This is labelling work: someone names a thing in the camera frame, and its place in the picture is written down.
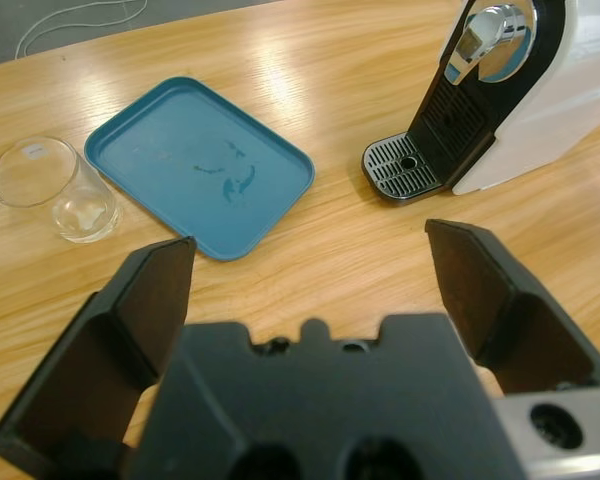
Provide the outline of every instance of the coffee machine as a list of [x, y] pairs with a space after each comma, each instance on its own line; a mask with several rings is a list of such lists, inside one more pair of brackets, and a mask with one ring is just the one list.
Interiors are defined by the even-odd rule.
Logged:
[[408, 131], [371, 144], [376, 192], [409, 203], [557, 160], [600, 124], [600, 0], [466, 0]]

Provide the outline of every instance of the glass cup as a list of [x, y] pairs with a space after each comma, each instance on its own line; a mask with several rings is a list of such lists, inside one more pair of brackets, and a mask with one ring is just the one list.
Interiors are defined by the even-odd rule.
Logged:
[[0, 156], [0, 202], [36, 213], [76, 243], [100, 240], [120, 218], [113, 193], [93, 167], [51, 137], [21, 140]]

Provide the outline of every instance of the wood grain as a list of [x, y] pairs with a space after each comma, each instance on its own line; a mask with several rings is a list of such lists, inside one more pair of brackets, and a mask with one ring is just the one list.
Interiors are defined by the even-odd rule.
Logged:
[[[31, 135], [81, 149], [160, 81], [202, 80], [303, 149], [312, 188], [246, 258], [197, 255], [189, 322], [239, 319], [256, 340], [309, 317], [374, 336], [389, 313], [442, 309], [429, 217], [493, 230], [600, 349], [600, 128], [562, 160], [484, 192], [393, 208], [360, 158], [404, 131], [456, 0], [286, 0], [101, 38], [0, 65], [0, 153]], [[74, 245], [0, 205], [0, 415], [88, 294], [133, 249], [174, 234], [118, 193], [110, 237]], [[151, 394], [134, 418], [137, 436]], [[0, 460], [0, 479], [21, 478]]]

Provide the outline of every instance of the drip tray grate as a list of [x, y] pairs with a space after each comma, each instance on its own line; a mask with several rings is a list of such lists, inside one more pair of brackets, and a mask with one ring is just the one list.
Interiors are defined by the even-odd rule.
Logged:
[[389, 200], [407, 202], [442, 187], [406, 133], [369, 145], [362, 167], [371, 184]]

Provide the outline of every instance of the blue tray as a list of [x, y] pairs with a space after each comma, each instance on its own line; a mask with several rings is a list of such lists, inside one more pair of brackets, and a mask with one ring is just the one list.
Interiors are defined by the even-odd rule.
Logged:
[[87, 160], [200, 250], [249, 253], [313, 182], [309, 157], [202, 83], [166, 80], [93, 132]]

